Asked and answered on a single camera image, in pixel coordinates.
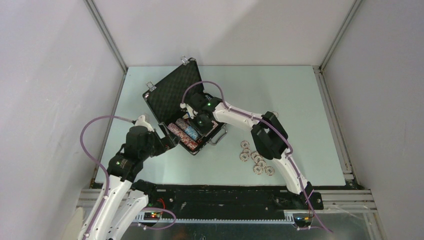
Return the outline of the purple grey chip stack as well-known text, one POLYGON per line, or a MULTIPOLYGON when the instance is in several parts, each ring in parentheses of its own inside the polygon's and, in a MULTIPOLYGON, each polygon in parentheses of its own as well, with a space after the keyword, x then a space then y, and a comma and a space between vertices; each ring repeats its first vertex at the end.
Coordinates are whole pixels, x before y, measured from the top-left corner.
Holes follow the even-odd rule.
POLYGON ((182 118, 178 118, 175 124, 183 131, 186 131, 190 127, 190 125, 187 124, 182 118))

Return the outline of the light blue chip stack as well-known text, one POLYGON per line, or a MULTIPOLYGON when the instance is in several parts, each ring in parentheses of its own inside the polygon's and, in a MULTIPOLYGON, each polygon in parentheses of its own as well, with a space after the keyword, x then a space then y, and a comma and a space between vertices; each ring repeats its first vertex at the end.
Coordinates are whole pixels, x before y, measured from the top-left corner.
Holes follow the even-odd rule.
POLYGON ((194 141, 197 141, 199 138, 200 138, 200 136, 199 136, 199 134, 197 133, 197 131, 193 128, 193 127, 191 127, 191 126, 188 126, 185 130, 184 130, 184 132, 189 136, 189 137, 191 137, 194 141))

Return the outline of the black poker set case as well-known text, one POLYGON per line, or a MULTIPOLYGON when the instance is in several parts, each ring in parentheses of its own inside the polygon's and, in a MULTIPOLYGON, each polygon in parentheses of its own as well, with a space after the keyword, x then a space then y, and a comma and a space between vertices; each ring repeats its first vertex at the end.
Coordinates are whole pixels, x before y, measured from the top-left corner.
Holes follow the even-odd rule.
MULTIPOLYGON (((162 80, 156 84, 148 82, 147 86, 149 89, 143 94, 143 98, 158 124, 164 123, 168 128, 170 123, 176 125, 177 119, 183 119, 189 126, 194 128, 191 124, 191 120, 193 119, 183 118, 184 112, 180 108, 183 95, 187 93, 188 96, 191 97, 195 93, 209 94, 205 91, 198 63, 195 58, 183 59, 182 64, 166 75, 162 80)), ((198 147, 194 151, 190 150, 181 141, 179 144, 191 155, 195 156, 207 144, 212 146, 217 145, 227 133, 226 124, 218 122, 209 135, 203 136, 198 133, 200 138, 195 141, 198 147)))

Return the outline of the white red chip stack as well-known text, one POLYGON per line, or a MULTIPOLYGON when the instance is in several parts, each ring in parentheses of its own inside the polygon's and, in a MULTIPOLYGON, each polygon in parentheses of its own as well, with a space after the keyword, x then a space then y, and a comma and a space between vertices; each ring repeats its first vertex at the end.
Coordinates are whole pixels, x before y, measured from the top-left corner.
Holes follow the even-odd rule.
POLYGON ((242 150, 239 154, 239 159, 242 162, 252 160, 254 163, 253 172, 256 175, 273 176, 275 174, 275 169, 266 163, 265 158, 257 150, 251 149, 251 145, 247 140, 241 141, 240 146, 242 150))

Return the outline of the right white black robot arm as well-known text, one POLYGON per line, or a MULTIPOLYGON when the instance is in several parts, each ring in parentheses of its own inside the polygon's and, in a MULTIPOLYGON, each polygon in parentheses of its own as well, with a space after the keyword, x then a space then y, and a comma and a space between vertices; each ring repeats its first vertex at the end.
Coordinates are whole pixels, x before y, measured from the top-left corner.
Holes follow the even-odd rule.
POLYGON ((201 120, 214 120, 250 132, 256 151, 263 158, 273 161, 283 176, 288 191, 292 193, 291 204, 297 209, 304 209, 310 204, 313 187, 295 163, 288 134, 274 113, 248 112, 221 98, 207 98, 205 93, 192 96, 184 93, 180 107, 186 109, 188 116, 201 126, 204 125, 201 120))

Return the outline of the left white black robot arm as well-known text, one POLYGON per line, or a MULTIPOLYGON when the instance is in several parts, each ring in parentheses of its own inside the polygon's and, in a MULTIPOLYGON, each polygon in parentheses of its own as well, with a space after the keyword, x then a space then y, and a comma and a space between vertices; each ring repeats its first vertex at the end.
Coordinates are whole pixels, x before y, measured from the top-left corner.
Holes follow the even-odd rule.
POLYGON ((119 240, 136 215, 156 206, 157 186, 136 177, 147 159, 171 150, 179 140, 173 134, 160 137, 149 123, 135 121, 108 166, 99 165, 106 180, 77 239, 119 240))

